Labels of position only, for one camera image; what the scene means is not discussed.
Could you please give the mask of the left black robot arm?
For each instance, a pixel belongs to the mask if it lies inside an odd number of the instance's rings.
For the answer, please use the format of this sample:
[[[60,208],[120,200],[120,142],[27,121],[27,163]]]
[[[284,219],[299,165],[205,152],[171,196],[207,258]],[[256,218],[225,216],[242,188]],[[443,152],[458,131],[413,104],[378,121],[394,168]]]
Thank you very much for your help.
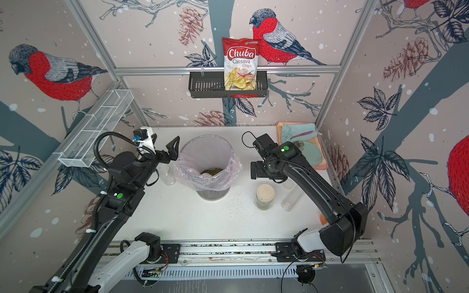
[[[108,164],[99,149],[101,141],[109,136],[128,142],[138,149],[139,154],[125,151]],[[96,138],[93,151],[95,159],[109,174],[107,188],[101,192],[94,207],[85,238],[46,284],[31,288],[32,293],[108,293],[140,263],[157,262],[162,258],[160,237],[141,233],[118,257],[102,269],[96,269],[109,244],[137,210],[157,167],[178,159],[180,137],[171,140],[165,150],[155,149],[156,138],[149,128],[139,128],[132,139],[113,131]]]

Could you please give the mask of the beige lidded bean jar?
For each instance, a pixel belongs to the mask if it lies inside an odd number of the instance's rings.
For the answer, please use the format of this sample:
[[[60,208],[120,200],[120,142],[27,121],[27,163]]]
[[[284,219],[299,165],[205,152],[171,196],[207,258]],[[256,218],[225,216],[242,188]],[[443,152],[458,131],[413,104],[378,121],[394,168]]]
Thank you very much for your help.
[[[255,204],[262,211],[269,209],[275,198],[276,192],[269,184],[261,184],[256,190]]]

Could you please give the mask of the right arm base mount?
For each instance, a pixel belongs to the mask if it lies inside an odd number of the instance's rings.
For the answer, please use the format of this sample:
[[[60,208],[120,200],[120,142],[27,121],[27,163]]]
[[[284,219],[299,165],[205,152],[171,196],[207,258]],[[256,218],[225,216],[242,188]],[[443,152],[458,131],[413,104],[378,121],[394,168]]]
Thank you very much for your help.
[[[276,242],[274,252],[271,256],[278,262],[325,262],[326,256],[324,250],[314,250],[304,252],[298,245],[291,242]]]

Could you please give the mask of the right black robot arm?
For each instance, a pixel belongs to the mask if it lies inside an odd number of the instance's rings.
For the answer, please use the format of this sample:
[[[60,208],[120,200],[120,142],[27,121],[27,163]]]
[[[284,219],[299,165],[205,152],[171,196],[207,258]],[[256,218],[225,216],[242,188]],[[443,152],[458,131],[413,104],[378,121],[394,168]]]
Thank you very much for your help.
[[[327,224],[310,231],[305,228],[291,240],[292,255],[306,259],[315,250],[326,249],[347,260],[354,243],[365,231],[368,209],[353,203],[334,189],[307,161],[292,142],[276,144],[268,134],[255,137],[252,148],[261,156],[252,162],[252,179],[268,178],[275,183],[293,180],[320,210]]]

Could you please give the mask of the short clear bean jar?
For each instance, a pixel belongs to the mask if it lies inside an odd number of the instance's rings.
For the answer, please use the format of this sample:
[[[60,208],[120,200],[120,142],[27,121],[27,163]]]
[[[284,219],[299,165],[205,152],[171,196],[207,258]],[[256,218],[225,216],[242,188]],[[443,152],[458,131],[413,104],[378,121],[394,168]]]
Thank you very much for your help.
[[[164,184],[166,184],[167,186],[171,186],[176,183],[173,170],[171,169],[171,166],[169,164],[160,164],[157,167],[157,170],[159,172],[160,179]]]

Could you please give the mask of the clear jar lid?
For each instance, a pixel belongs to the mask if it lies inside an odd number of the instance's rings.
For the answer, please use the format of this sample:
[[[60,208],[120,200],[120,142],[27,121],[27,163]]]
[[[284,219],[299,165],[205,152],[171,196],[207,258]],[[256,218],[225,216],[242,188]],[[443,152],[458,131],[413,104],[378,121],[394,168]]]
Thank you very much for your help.
[[[295,186],[295,183],[291,179],[287,179],[285,182],[282,183],[282,188],[285,190],[292,190]]]

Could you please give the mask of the tall clear bean jar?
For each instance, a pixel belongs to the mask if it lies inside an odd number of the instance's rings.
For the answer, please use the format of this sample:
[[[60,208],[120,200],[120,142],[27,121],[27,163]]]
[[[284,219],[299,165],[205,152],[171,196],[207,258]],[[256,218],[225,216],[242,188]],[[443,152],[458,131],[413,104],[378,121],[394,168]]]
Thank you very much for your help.
[[[287,212],[292,211],[302,195],[303,190],[299,186],[295,186],[281,202],[281,207]]]

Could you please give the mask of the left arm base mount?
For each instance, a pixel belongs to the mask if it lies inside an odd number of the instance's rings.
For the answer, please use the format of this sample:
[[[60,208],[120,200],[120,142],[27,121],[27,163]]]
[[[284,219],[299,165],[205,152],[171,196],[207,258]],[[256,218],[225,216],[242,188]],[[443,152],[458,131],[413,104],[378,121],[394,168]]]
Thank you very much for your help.
[[[180,256],[180,244],[152,244],[149,256],[142,264],[177,264]]]

